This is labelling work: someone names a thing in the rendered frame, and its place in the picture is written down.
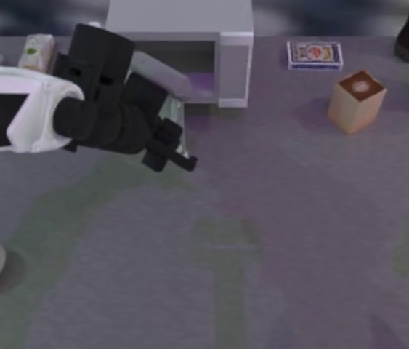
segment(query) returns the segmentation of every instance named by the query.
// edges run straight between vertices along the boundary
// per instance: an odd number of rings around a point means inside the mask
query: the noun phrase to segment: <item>tabletop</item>
[[[253,12],[250,0],[111,0],[106,28],[135,40],[214,40],[222,32],[252,33]]]
[[[290,39],[340,41],[343,71],[288,71]],[[193,173],[0,153],[0,348],[409,349],[409,65],[392,52],[256,38],[249,107],[187,109]],[[388,93],[346,136],[326,108],[359,70]]]

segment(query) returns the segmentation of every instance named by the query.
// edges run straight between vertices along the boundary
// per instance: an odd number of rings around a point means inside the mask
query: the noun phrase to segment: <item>table surface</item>
[[[193,173],[0,153],[0,348],[409,349],[409,65],[324,38],[342,72],[287,71],[288,39],[244,112],[187,109]],[[362,69],[388,94],[349,137],[326,106]]]
[[[250,0],[111,0],[106,28],[154,39],[211,38],[222,32],[253,32]]]

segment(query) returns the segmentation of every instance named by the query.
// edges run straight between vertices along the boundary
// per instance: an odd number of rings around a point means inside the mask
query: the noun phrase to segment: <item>background wall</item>
[[[409,0],[253,0],[253,4],[259,35],[393,36],[409,9]],[[0,0],[0,35],[70,35],[76,23],[103,22],[108,5],[109,0]]]

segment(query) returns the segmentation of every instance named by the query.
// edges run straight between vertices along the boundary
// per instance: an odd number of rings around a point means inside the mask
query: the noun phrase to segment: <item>snack package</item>
[[[55,40],[52,35],[29,35],[20,56],[18,67],[47,73],[54,48]]]
[[[338,42],[288,42],[288,69],[340,71],[343,68]]]

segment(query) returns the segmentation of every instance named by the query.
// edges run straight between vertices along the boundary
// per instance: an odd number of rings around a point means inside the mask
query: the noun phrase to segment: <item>small cardboard box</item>
[[[333,88],[328,118],[348,135],[372,124],[384,100],[386,88],[366,71],[341,80]]]

